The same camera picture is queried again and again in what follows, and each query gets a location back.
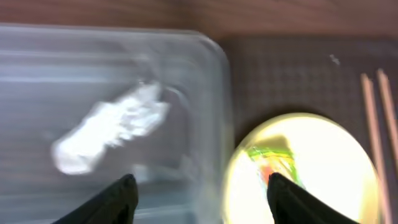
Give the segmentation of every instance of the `plastic container lid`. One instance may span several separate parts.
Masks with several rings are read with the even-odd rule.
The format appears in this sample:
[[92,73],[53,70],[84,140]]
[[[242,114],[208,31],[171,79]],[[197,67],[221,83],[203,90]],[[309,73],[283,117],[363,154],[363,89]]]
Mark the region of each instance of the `plastic container lid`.
[[[219,223],[231,149],[220,48],[193,33],[0,27],[0,223],[51,223],[125,173],[139,183],[134,223]],[[93,105],[155,80],[170,105],[147,136],[66,175],[51,145]]]

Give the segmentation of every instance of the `table surface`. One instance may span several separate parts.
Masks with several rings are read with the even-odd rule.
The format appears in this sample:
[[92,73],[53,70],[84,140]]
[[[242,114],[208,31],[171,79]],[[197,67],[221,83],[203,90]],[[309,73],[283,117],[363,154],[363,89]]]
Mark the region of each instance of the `table surface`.
[[398,36],[395,0],[2,0],[0,22],[234,34]]

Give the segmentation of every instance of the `white plate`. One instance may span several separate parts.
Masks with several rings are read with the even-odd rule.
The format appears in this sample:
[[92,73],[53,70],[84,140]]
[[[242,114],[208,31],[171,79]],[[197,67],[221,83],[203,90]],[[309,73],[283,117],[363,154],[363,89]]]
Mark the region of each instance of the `white plate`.
[[256,166],[244,150],[275,138],[291,148],[308,192],[352,220],[379,223],[378,179],[369,157],[341,126],[308,113],[270,119],[238,146],[224,181],[225,223],[274,222]]

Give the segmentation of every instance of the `wooden chopstick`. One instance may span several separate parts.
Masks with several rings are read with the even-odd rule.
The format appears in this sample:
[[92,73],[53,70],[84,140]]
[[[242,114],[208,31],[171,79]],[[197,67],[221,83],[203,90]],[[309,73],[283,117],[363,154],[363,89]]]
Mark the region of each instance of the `wooden chopstick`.
[[392,146],[392,151],[394,152],[394,159],[396,170],[398,172],[398,131],[397,122],[395,118],[394,103],[392,100],[390,81],[383,70],[379,69],[377,71],[377,77],[379,80],[379,88],[381,92],[381,100],[384,108],[384,115],[386,116],[386,123],[390,135],[390,141]]
[[366,117],[368,119],[371,150],[374,157],[377,173],[380,179],[381,207],[384,213],[384,223],[392,224],[390,196],[387,186],[387,175],[384,169],[384,156],[382,152],[381,139],[379,133],[379,121],[377,120],[373,82],[368,78],[368,76],[365,73],[361,75],[361,81],[363,86],[363,95],[366,107]]

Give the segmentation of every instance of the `dark tray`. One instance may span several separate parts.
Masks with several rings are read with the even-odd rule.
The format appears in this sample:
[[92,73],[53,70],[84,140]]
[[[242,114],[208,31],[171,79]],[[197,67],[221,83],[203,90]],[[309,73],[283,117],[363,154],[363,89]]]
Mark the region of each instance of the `dark tray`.
[[[265,120],[289,112],[326,116],[370,150],[360,76],[388,74],[398,107],[398,42],[332,37],[239,37],[221,42],[232,76],[236,144]],[[377,98],[391,210],[398,210],[398,183],[386,123]],[[393,214],[398,223],[398,213]]]

